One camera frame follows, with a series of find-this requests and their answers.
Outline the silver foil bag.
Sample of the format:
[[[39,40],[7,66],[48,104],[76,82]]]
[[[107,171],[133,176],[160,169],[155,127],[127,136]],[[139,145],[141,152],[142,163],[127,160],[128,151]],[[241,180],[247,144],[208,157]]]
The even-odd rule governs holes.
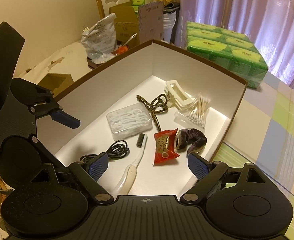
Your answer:
[[[82,46],[94,63],[104,63],[114,56],[112,52],[117,48],[115,19],[115,13],[111,13],[82,33]]]

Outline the brown cardboard flap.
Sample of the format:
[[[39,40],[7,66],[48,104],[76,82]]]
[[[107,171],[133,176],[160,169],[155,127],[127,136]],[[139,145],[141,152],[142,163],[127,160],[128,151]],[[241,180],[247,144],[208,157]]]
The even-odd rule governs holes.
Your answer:
[[[163,2],[152,2],[139,7],[139,42],[163,39]]]

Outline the green tissue multipack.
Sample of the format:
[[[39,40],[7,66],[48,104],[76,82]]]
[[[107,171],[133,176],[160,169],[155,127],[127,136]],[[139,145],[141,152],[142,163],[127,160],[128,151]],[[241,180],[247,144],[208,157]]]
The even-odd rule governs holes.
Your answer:
[[[187,22],[186,49],[218,64],[258,88],[268,66],[255,45],[242,33],[221,27]]]

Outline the red snack packet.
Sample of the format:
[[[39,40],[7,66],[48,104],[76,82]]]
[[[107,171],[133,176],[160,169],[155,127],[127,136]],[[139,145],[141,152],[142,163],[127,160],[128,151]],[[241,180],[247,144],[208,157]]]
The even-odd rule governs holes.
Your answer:
[[[175,137],[178,129],[165,130],[154,134],[156,142],[154,165],[159,165],[168,160],[176,159],[180,157],[175,152]]]

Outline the white toothbrush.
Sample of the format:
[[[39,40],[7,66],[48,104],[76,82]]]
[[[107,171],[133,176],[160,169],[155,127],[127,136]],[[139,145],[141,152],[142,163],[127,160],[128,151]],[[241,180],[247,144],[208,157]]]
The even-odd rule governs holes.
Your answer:
[[[148,136],[144,133],[140,133],[138,140],[136,142],[137,148],[140,149],[138,156],[134,160],[131,165],[128,165],[127,168],[125,168],[123,175],[116,185],[113,194],[115,196],[118,195],[127,195],[131,188],[133,187],[136,175],[137,175],[137,168],[142,160],[142,157],[145,152],[146,148],[146,142],[147,142]]]

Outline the orange small object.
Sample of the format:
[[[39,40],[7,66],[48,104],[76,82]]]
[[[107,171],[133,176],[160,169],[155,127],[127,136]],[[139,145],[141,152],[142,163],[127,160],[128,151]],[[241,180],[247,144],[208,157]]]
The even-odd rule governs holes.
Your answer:
[[[115,51],[112,52],[112,54],[118,56],[118,55],[121,55],[127,51],[128,51],[128,47],[127,47],[127,45],[124,45],[124,46],[119,46]]]

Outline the white carved chair back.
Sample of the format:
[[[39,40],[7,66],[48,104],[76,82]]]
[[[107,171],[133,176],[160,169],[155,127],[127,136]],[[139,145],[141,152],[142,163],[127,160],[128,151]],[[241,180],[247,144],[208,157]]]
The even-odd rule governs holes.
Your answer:
[[[109,8],[130,2],[131,0],[96,0],[99,16],[101,19],[109,15]]]

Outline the cotton swab pack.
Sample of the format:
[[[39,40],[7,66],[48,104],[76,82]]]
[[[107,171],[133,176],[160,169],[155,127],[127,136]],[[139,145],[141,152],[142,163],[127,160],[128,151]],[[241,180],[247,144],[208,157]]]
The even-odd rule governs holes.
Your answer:
[[[205,130],[207,112],[210,107],[210,98],[196,94],[191,103],[176,111],[175,118],[185,122],[189,126],[197,126],[198,129]]]

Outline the purple curtain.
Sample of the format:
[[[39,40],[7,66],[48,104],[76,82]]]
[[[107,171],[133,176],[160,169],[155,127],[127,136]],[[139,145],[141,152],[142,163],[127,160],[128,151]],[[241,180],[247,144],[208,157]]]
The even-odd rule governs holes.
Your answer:
[[[174,0],[180,3],[174,43],[186,45],[186,22],[245,34],[271,74],[294,87],[294,0]]]

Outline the small brown cardboard box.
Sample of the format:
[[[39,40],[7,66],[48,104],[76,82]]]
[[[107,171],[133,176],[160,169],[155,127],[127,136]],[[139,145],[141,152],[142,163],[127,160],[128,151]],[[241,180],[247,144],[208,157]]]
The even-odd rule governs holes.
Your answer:
[[[73,83],[74,80],[70,74],[48,73],[39,81],[38,85],[51,90],[53,96],[56,97]]]

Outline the brown white storage box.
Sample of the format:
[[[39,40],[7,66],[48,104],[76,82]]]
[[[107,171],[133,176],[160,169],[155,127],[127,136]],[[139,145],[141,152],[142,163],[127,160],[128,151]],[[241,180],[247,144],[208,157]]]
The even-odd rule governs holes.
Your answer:
[[[63,110],[79,119],[81,126],[71,129],[50,116],[38,119],[40,142],[65,166],[83,155],[104,152],[114,141],[108,113],[138,103],[136,95],[151,102],[164,93],[166,81],[177,80],[189,95],[201,93],[210,99],[204,131],[207,144],[201,152],[202,157],[210,160],[231,126],[247,82],[217,64],[164,42],[149,41],[119,57],[77,80],[59,100]],[[180,157],[174,160],[154,166],[156,132],[154,124],[146,132],[146,149],[129,194],[175,194],[179,198],[197,179],[188,168],[186,151],[178,152]],[[110,161],[98,180],[110,193],[139,153],[135,146],[137,137],[126,139],[129,155]]]

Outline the leopard hair claw clip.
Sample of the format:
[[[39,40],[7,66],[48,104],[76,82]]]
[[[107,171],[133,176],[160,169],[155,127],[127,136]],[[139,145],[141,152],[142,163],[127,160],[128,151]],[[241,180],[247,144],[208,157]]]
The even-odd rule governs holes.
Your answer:
[[[161,126],[158,121],[157,115],[164,114],[168,111],[168,98],[165,94],[160,94],[154,98],[151,102],[145,100],[141,95],[137,95],[136,99],[142,103],[151,115],[154,121],[157,131],[161,131]]]

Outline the open cardboard box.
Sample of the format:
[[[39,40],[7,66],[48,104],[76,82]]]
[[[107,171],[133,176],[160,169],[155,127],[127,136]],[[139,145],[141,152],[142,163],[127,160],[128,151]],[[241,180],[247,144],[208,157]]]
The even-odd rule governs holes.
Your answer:
[[[135,10],[129,3],[123,3],[111,7],[110,13],[115,13],[116,19],[114,20],[116,30],[116,40],[118,43],[126,43],[134,34],[136,36],[127,43],[129,48],[140,45],[139,40],[139,21]]]

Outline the white hair claw clip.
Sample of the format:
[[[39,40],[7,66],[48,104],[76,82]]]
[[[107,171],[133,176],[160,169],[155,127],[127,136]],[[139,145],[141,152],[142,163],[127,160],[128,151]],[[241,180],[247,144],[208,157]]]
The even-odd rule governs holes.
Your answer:
[[[176,80],[165,82],[165,94],[168,98],[169,107],[175,106],[183,109],[193,102],[193,98],[187,94]]]

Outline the plaid tablecloth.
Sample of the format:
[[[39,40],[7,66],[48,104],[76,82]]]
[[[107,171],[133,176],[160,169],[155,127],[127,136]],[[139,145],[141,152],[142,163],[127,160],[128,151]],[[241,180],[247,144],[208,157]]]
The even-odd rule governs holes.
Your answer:
[[[255,163],[288,198],[294,239],[294,90],[267,73],[257,89],[247,89],[233,123],[214,157],[230,167]]]

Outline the clear floss pick box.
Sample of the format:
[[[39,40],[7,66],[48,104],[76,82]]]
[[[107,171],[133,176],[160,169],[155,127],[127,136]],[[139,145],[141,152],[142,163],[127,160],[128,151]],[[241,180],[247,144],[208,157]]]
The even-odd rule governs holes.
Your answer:
[[[106,115],[106,119],[115,141],[133,137],[152,128],[152,118],[141,102]]]

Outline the dark purple scrunchie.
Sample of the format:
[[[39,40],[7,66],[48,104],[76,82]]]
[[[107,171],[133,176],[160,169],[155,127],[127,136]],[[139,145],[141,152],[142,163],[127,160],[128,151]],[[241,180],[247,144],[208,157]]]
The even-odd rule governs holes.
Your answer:
[[[174,147],[176,150],[187,149],[187,154],[200,153],[206,146],[207,138],[198,129],[180,129],[175,137]]]

